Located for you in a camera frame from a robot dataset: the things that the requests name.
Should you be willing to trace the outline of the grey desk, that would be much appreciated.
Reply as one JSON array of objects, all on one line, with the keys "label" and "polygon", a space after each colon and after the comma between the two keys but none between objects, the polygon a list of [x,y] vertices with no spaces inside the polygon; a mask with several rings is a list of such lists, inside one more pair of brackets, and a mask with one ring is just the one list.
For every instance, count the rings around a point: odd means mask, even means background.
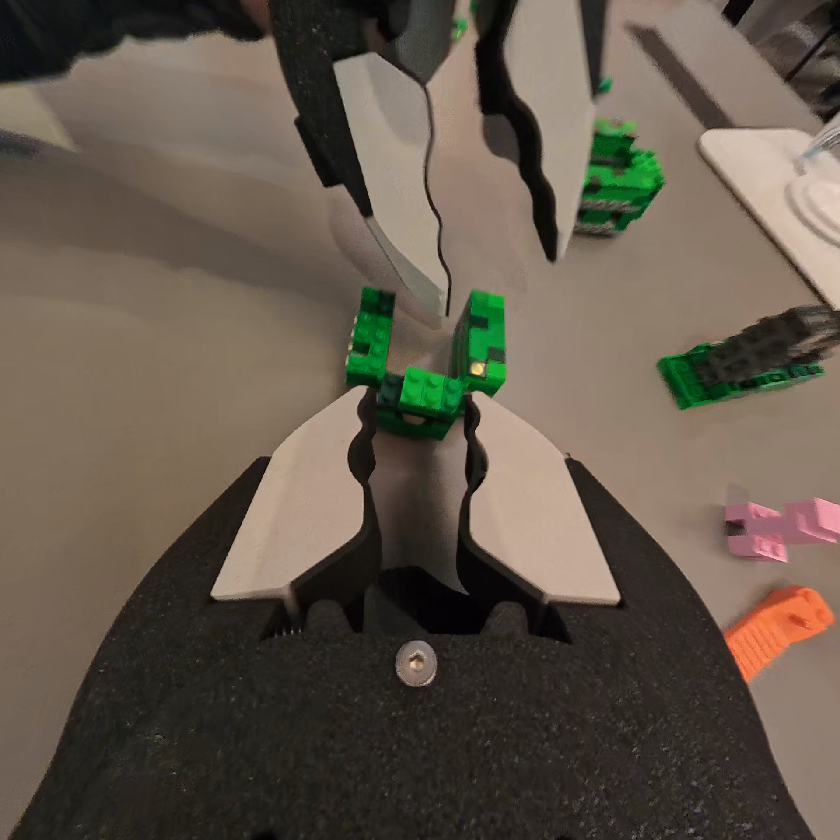
[{"label": "grey desk", "polygon": [[[838,547],[726,551],[719,508],[838,502],[838,356],[816,381],[681,412],[656,362],[813,301],[700,158],[705,129],[637,41],[660,37],[738,126],[818,131],[702,2],[614,2],[607,116],[666,186],[616,239],[556,264],[502,129],[476,107],[474,32],[430,86],[429,184],[455,314],[508,305],[499,400],[580,460],[727,626],[803,585],[838,616]],[[272,44],[130,43],[36,88],[78,152],[2,160],[2,838],[152,564],[257,458],[343,391],[361,287],[396,287],[325,190]]]}]

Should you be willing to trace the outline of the green and grey brick assembly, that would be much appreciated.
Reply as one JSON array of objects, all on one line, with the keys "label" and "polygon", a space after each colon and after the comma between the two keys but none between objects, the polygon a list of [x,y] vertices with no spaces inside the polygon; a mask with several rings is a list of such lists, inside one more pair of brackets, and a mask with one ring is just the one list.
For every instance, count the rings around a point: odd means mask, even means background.
[{"label": "green and grey brick assembly", "polygon": [[653,150],[631,150],[626,167],[591,163],[574,233],[602,237],[622,234],[645,214],[665,184]]},{"label": "green and grey brick assembly", "polygon": [[591,157],[597,159],[626,157],[634,147],[636,139],[635,121],[596,119],[593,123]]}]

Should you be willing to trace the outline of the green U-shaped brick assembly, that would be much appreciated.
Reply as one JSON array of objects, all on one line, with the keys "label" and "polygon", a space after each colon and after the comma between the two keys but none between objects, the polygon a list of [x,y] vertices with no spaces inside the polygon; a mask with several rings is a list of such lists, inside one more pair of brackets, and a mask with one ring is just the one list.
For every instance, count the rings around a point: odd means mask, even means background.
[{"label": "green U-shaped brick assembly", "polygon": [[345,361],[347,386],[376,391],[377,424],[414,439],[443,440],[463,415],[466,396],[494,396],[505,384],[506,299],[472,290],[456,325],[446,374],[408,366],[387,370],[396,296],[363,287]]}]

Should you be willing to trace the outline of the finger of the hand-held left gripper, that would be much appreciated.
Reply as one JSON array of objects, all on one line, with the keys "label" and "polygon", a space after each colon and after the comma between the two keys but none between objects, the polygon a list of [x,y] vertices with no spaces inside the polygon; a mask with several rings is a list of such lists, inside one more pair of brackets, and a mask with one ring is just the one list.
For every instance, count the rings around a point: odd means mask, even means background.
[{"label": "finger of the hand-held left gripper", "polygon": [[479,108],[507,121],[547,260],[573,233],[592,150],[596,2],[476,2]]},{"label": "finger of the hand-held left gripper", "polygon": [[379,54],[333,65],[371,204],[365,223],[404,288],[404,308],[438,328],[449,316],[452,277],[443,225],[428,184],[434,119],[425,85]]}]

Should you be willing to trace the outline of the orange brick separator tool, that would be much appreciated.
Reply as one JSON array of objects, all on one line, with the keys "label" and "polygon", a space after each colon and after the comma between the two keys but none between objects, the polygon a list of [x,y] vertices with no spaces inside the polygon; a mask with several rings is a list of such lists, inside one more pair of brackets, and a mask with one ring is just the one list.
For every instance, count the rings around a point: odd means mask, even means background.
[{"label": "orange brick separator tool", "polygon": [[789,647],[825,632],[834,622],[833,611],[817,591],[795,584],[773,591],[723,636],[749,683]]}]

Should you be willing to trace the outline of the book stand with white base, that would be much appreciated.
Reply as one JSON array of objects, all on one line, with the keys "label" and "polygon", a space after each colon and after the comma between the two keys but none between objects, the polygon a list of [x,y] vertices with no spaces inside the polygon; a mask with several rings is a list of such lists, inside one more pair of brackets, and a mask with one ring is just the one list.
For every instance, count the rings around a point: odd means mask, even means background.
[{"label": "book stand with white base", "polygon": [[839,118],[798,129],[709,129],[701,157],[824,302],[839,309]]}]

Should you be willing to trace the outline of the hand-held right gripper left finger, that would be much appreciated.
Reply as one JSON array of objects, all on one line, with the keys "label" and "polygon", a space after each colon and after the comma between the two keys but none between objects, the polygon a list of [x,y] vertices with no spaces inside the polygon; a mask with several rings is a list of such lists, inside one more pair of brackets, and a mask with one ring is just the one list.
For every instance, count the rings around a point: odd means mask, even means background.
[{"label": "hand-held right gripper left finger", "polygon": [[299,426],[270,457],[211,590],[216,602],[279,601],[290,624],[331,601],[351,628],[382,568],[370,479],[376,392],[353,387]]}]

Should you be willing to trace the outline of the pink brick pig figure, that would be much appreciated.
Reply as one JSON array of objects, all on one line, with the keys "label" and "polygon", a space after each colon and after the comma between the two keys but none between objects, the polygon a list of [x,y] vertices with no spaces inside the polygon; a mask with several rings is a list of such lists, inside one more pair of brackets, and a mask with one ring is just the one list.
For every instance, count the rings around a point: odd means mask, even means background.
[{"label": "pink brick pig figure", "polygon": [[731,554],[786,563],[790,545],[835,544],[839,538],[839,506],[813,498],[786,503],[781,511],[752,502],[727,505],[723,518]]}]

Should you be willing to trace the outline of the green plate dark grey assembly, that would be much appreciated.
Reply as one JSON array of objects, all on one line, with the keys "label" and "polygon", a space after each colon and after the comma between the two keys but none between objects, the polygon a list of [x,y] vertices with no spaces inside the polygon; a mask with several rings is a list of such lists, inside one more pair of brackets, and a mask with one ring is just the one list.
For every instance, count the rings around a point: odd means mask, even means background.
[{"label": "green plate dark grey assembly", "polygon": [[824,376],[823,362],[838,345],[838,310],[802,306],[762,318],[722,341],[667,355],[656,366],[685,411],[811,382]]}]

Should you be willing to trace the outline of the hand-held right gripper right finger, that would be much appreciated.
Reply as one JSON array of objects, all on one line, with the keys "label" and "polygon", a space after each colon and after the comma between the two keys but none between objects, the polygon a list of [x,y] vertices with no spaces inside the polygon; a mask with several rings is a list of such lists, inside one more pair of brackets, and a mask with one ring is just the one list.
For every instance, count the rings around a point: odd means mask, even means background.
[{"label": "hand-held right gripper right finger", "polygon": [[520,604],[530,634],[568,634],[561,605],[618,606],[565,454],[482,392],[465,398],[464,434],[458,580],[468,594],[488,611]]}]

